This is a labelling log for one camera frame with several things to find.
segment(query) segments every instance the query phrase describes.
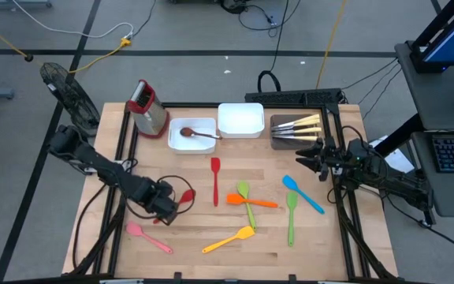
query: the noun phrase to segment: electric fan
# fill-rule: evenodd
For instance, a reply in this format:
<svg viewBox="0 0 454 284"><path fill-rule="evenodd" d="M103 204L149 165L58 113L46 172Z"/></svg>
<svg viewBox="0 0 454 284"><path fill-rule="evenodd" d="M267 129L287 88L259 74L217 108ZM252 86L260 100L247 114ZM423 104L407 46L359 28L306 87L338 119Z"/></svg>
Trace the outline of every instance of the electric fan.
<svg viewBox="0 0 454 284"><path fill-rule="evenodd" d="M80 84L57 63L44 63L39 73L55 98L71 115L71 122L87 137L99 126L99 112Z"/></svg>

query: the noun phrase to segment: white cable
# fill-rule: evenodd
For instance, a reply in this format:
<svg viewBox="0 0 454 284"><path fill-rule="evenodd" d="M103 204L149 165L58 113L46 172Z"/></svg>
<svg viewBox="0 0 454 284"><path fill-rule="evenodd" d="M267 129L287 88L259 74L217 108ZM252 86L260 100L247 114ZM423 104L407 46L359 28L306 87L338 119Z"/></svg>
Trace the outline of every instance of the white cable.
<svg viewBox="0 0 454 284"><path fill-rule="evenodd" d="M52 31L52 32L63 32L63 33L67 33L67 34L75 34L75 35L81 35L81 36L86 36L86 37L90 37L90 38L94 38L94 39L99 39L99 38L102 38L103 36L106 36L108 35L109 33L111 33L112 31L114 31L116 28L122 26L122 25L128 25L131 27L131 31L129 32L129 34L127 34L125 36L126 39L131 39L132 37L132 32L134 32L134 27L132 26L132 24L130 23L120 23L120 24L117 24L116 26L112 27L108 32L105 32L103 33L102 35L86 35L82 32L71 32L71 31L63 31L63 30L60 30L60 29L55 29L55 28L49 28L47 27L46 25L42 24L41 22L39 22L38 20L36 20L33 16L31 16L30 13L28 13L28 11L26 11L24 8L22 8L22 6L19 5L19 3L17 3L16 0L12 0L13 3L15 3L15 5L17 5L17 7L19 7L20 10L22 10L22 12L24 12L26 15L28 15L31 19L33 19L33 21L35 21L37 24L39 24L40 26L46 28L47 30L49 31Z"/></svg>

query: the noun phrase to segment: gray floor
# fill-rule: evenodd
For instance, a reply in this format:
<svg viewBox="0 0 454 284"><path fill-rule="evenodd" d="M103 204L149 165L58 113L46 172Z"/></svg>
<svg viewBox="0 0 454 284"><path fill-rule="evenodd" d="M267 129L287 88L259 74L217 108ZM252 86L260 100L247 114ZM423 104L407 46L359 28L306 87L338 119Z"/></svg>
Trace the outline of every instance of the gray floor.
<svg viewBox="0 0 454 284"><path fill-rule="evenodd" d="M53 9L30 9L36 18L54 28L82 30L94 0L53 1ZM284 2L254 1L275 18ZM291 0L293 7L296 1ZM285 25L282 50L325 50L340 0L303 0L296 15ZM121 21L139 25L151 1L102 0L92 34ZM256 11L246 16L249 24L263 24ZM338 28L333 50L393 52L395 43L414 39L435 16L430 0L351 0ZM14 44L30 49L76 49L79 37L48 32L19 11L0 9L0 33ZM126 33L123 28L104 39L89 39L87 49L110 49ZM158 0L148 26L129 50L273 50L276 39L265 32L239 26L230 15L209 1L170 5ZM6 48L0 43L0 49ZM68 68L73 56L36 56L41 62L57 62ZM83 56L85 65L93 56ZM321 58L279 57L274 73L284 90L313 88ZM372 73L389 58L330 58L321 88L344 87ZM151 82L162 101L240 102L256 91L256 77L268 69L271 57L157 56L107 58L76 78L98 108L106 102L125 101L138 79ZM357 103L380 77L347 90ZM267 91L272 87L269 82ZM380 84L361 105L365 113L385 84ZM20 56L0 55L0 87L15 88L13 100L0 99L0 255L17 213L43 142L55 100L39 76L38 67ZM400 74L388 87L365 120L369 138L391 133L416 112ZM61 118L68 123L67 115ZM6 280L59 275L69 243L83 177L53 157L47 159L28 218L6 274ZM419 216L403 201L396 202ZM422 230L390 206L386 219L402 277L415 281L454 283L454 246ZM436 230L454 238L454 219L437 219Z"/></svg>

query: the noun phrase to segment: silicone spatula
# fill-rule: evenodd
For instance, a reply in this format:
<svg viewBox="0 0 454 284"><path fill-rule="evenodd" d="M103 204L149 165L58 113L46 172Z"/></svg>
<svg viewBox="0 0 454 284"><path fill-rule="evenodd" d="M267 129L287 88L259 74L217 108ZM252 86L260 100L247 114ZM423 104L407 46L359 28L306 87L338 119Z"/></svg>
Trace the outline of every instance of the silicone spatula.
<svg viewBox="0 0 454 284"><path fill-rule="evenodd" d="M178 205L192 201L194 199L194 195L195 195L194 189L189 189L186 192L183 192L183 195L181 196L180 201L178 201ZM157 224L159 222L161 222L161 220L155 218L154 224Z"/></svg>
<svg viewBox="0 0 454 284"><path fill-rule="evenodd" d="M203 253L211 252L212 250L218 249L219 247L227 244L230 241L234 241L236 239L244 240L246 238L253 236L254 234L255 234L255 231L250 226L245 226L245 227L241 228L239 231L237 231L237 234L235 236L232 236L223 241L219 241L216 244L212 244L212 245L204 248Z"/></svg>
<svg viewBox="0 0 454 284"><path fill-rule="evenodd" d="M244 199L248 199L248 193L250 192L250 185L246 181L239 181L237 183L237 192L240 193ZM250 219L250 225L253 230L257 231L257 225L255 225L255 217L253 212L251 212L250 204L246 203L246 209L248 210L248 218Z"/></svg>
<svg viewBox="0 0 454 284"><path fill-rule="evenodd" d="M127 233L131 234L132 236L144 237L145 239L147 239L147 241L154 244L156 247L163 250L164 252L167 252L169 254L173 253L173 250L169 246L164 245L160 241L157 241L148 236L147 234L143 233L143 229L141 229L141 226L134 223L133 221L129 221L125 229L127 230Z"/></svg>
<svg viewBox="0 0 454 284"><path fill-rule="evenodd" d="M227 195L227 203L229 203L229 204L242 204L243 202L260 205L260 206L265 206L265 207L277 208L277 204L274 202L261 201L261 200L248 200L248 199L244 199L241 195L235 194L235 193L230 193Z"/></svg>
<svg viewBox="0 0 454 284"><path fill-rule="evenodd" d="M220 159L211 158L211 170L214 173L214 191L213 191L213 204L218 206L218 171L220 170Z"/></svg>
<svg viewBox="0 0 454 284"><path fill-rule="evenodd" d="M316 209L320 214L325 214L325 210L318 205L314 200L312 200L309 196L306 195L306 193L302 192L302 190L299 189L299 186L297 185L297 182L293 180L293 178L289 177L288 175L285 175L283 177L283 184L288 187L288 189L294 190L297 193L299 193L304 199L311 204L311 206Z"/></svg>
<svg viewBox="0 0 454 284"><path fill-rule="evenodd" d="M293 210L297 207L297 198L299 196L295 192L287 193L287 205L290 209L290 219L288 221L288 246L293 246Z"/></svg>

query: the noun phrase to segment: green spoon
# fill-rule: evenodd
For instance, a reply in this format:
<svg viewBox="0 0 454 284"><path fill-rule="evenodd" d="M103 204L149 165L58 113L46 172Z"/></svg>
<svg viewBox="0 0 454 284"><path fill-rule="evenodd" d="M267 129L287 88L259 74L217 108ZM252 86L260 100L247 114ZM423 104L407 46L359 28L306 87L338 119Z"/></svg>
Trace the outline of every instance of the green spoon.
<svg viewBox="0 0 454 284"><path fill-rule="evenodd" d="M293 246L293 210L297 207L297 193L287 193L287 205L290 208L290 220L288 222L288 246Z"/></svg>
<svg viewBox="0 0 454 284"><path fill-rule="evenodd" d="M248 199L248 193L250 192L250 185L246 181L239 181L237 183L237 192L240 193L244 199ZM254 231L257 231L257 226L255 225L255 217L253 216L253 213L251 212L251 207L250 204L245 203L246 208L248 210L248 218L250 219L250 225L251 228Z"/></svg>

